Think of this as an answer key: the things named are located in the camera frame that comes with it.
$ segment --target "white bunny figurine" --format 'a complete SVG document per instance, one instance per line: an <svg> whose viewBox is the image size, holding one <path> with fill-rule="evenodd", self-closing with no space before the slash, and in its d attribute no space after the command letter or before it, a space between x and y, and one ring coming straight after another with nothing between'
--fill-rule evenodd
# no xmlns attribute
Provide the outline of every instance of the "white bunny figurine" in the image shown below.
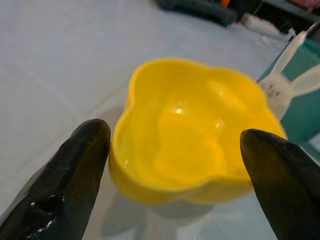
<svg viewBox="0 0 320 240"><path fill-rule="evenodd" d="M320 88L320 64L310 68L293 81L289 81L282 74L283 69L295 55L297 49L304 43L306 35L305 31L299 33L282 52L269 75L259 82L266 95L269 107L279 120L285 115L294 97Z"/></svg>

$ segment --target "bowl rim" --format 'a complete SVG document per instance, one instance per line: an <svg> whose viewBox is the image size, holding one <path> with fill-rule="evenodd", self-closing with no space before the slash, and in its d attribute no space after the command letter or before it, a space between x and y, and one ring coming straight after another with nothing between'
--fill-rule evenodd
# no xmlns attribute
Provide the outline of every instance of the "bowl rim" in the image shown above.
<svg viewBox="0 0 320 240"><path fill-rule="evenodd" d="M125 108L123 113L121 114L119 120L116 123L116 126L114 128L114 132L112 135L112 141L111 141L111 150L112 150L112 161L114 162L114 164L117 164L118 169L120 169L121 173L124 174L130 181L134 182L136 185L144 188L144 189L149 189L153 192L159 192L159 193L182 193L182 192L189 192L195 189L198 189L202 186L205 186L207 184L210 184L212 182L221 182L223 181L224 183L230 183L230 184L234 184L236 186L248 186L251 187L251 180L249 175L248 176L236 176L236 175L231 175L231 174L225 174L222 172L218 172L215 175L212 175L208 178L206 178L205 180L202 180L200 182L196 182L193 184L190 184L188 186L184 186L184 187L176 187L176 186L172 186L172 187L160 187L160 186L154 186L151 183L145 182L143 180L140 180L138 177L134 177L132 174L130 174L128 171L125 171L124 168L122 167L122 165L119 162L119 147L118 147L118 138L119 138L119 134L120 134L120 130L122 128L123 123L125 122L125 120L128 118L128 116L130 115L130 113L133 111L134 107L135 107L135 90L136 90L136 81L137 78L139 77L140 73L146 69L151 67L152 65L158 65L158 64L174 64L174 63L179 63L179 64L186 64L192 67L197 67L197 68L202 68L202 69L220 69L220 70L227 70L229 72L233 72L236 74L240 74L243 77L245 77L246 79L253 81L253 79L240 72L237 70L234 70L232 68L228 68L228 67L212 67L206 64L203 64L201 62L198 61L193 61L193 60L188 60L188 59L184 59L184 58L176 58L176 57L163 57L163 58L156 58L153 59L151 61L147 61L143 64L141 64L140 66L138 66L138 68L135 69L135 71L133 72L131 78L130 78L130 82L129 82L129 87L128 87L128 91L127 91L127 100L125 103ZM257 89L259 89L259 91L261 92L261 94L263 95L264 99L266 100L263 91L257 86Z"/></svg>

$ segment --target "white table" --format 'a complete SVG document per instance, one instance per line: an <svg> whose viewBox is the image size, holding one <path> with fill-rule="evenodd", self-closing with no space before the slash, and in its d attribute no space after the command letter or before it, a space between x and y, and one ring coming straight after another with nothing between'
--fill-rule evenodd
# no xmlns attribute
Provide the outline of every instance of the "white table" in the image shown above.
<svg viewBox="0 0 320 240"><path fill-rule="evenodd" d="M258 78L284 46L153 0L0 0L0 213L79 123L98 117L113 129L143 62L183 57ZM254 193L215 207L151 207L122 197L106 168L83 239L275 236Z"/></svg>

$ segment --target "yellow bowl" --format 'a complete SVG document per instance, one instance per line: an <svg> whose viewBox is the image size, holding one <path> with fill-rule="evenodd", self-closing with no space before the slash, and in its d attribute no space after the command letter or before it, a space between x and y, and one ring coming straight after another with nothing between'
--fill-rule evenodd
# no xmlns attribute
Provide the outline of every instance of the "yellow bowl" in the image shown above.
<svg viewBox="0 0 320 240"><path fill-rule="evenodd" d="M183 59L160 59L133 74L112 137L111 176L144 203L234 200L252 189L240 134L286 137L248 76Z"/></svg>

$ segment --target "teal container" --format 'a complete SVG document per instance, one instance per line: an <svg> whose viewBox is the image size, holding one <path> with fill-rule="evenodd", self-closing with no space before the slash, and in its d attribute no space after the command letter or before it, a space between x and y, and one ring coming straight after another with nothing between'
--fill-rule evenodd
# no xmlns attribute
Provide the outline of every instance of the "teal container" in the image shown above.
<svg viewBox="0 0 320 240"><path fill-rule="evenodd" d="M320 46L301 32L258 83L288 140L320 164Z"/></svg>

